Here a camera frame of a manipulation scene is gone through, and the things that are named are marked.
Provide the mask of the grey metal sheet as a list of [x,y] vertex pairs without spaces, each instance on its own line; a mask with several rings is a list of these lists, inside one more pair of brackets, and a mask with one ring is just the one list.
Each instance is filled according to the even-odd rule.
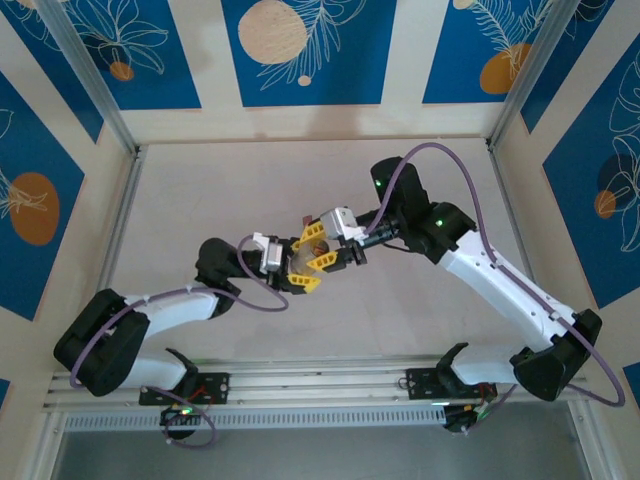
[[574,442],[560,453],[507,435],[433,428],[229,431],[204,451],[156,433],[71,433],[52,480],[591,480]]

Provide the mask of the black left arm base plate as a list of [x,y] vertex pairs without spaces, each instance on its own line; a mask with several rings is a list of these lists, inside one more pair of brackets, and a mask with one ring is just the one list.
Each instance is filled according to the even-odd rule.
[[[225,405],[229,394],[230,374],[226,372],[188,374],[170,393],[194,405]],[[168,406],[176,400],[150,387],[139,394],[142,406]]]

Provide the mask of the aluminium side rail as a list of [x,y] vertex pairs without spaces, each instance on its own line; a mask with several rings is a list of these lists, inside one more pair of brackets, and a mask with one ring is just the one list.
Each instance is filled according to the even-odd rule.
[[523,237],[516,219],[516,215],[515,215],[515,211],[509,196],[509,193],[507,191],[507,185],[505,183],[504,177],[502,175],[502,170],[501,170],[501,166],[499,164],[498,158],[493,150],[492,147],[488,146],[487,147],[487,151],[489,154],[489,158],[492,164],[492,167],[494,169],[494,174],[496,176],[496,180],[501,192],[501,196],[503,199],[503,203],[505,205],[505,209],[507,212],[507,215],[509,217],[509,222],[511,225],[511,229],[512,232],[514,234],[514,238],[515,238],[515,242],[518,248],[518,255],[520,258],[520,261],[522,263],[522,266],[524,268],[524,273],[527,277],[530,277],[533,274],[532,268],[531,268],[531,263],[529,261],[529,257],[528,254],[526,252],[526,248],[523,242]]
[[109,231],[106,250],[95,282],[94,293],[109,287],[114,277],[147,152],[147,145],[139,146],[131,162],[131,166],[127,171],[124,187],[117,204],[116,214],[111,225],[111,230]]

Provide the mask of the aluminium cross beam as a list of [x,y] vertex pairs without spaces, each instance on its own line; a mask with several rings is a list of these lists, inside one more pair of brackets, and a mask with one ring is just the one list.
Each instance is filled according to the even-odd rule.
[[[409,404],[398,381],[410,368],[435,367],[437,357],[378,356],[289,360],[208,360],[196,362],[206,373],[230,374],[224,408],[348,407]],[[69,374],[54,372],[43,402],[46,412],[140,409],[139,390],[119,389],[94,397],[73,389]]]

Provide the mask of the clear plastic pill container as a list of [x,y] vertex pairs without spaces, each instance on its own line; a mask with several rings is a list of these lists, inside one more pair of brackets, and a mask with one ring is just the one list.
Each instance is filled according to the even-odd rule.
[[315,271],[309,268],[306,263],[315,257],[311,253],[311,243],[314,240],[301,244],[300,250],[295,253],[290,261],[290,271],[295,274],[312,276]]

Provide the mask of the aluminium frame post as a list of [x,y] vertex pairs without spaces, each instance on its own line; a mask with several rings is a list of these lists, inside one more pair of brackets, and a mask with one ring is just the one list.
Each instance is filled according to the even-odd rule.
[[51,480],[65,432],[67,413],[45,412],[36,419],[22,480]]
[[568,406],[591,480],[609,480],[606,459],[589,404],[582,400],[572,400],[568,402]]
[[506,96],[498,118],[487,137],[491,154],[497,151],[512,121],[520,112],[531,90],[561,39],[567,25],[576,13],[581,0],[555,0],[549,16],[540,27],[528,56]]
[[137,157],[139,145],[127,127],[104,78],[58,0],[33,0],[47,30],[120,145]]

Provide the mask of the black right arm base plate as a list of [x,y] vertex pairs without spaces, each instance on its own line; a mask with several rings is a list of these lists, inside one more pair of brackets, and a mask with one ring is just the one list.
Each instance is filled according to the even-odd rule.
[[450,368],[411,368],[405,371],[405,379],[410,400],[492,401],[497,397],[495,384],[467,385]]

